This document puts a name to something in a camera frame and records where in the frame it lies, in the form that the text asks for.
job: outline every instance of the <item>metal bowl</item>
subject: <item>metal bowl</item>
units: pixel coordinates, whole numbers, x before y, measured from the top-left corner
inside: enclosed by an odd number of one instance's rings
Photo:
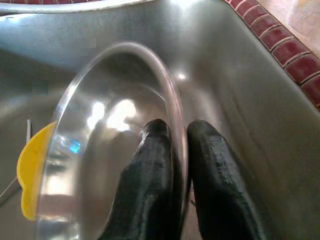
[[[37,238],[99,237],[120,174],[137,149],[139,132],[154,119],[170,125],[182,220],[188,152],[181,106],[164,64],[142,45],[113,45],[86,66],[67,88],[54,116],[57,127],[39,190]]]

